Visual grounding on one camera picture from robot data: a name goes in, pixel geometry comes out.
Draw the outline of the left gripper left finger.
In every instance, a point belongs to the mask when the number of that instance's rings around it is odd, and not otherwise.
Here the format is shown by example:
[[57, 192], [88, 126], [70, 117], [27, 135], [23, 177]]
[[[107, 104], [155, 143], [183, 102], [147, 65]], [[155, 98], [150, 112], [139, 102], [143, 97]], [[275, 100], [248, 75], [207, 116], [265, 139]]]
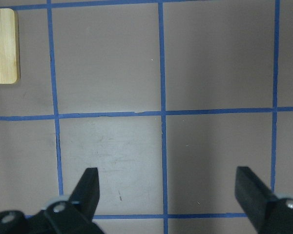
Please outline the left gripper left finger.
[[0, 234], [102, 234], [92, 222], [100, 199], [97, 168], [87, 168], [70, 196], [49, 202], [37, 214], [0, 212]]

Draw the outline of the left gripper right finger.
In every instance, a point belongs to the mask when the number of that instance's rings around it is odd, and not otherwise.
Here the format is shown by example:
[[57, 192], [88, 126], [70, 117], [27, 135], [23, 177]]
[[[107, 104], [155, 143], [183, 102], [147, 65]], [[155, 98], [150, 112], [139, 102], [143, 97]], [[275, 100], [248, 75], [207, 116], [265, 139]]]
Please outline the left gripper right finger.
[[249, 167], [236, 168], [235, 198], [258, 234], [293, 234], [293, 197], [276, 195]]

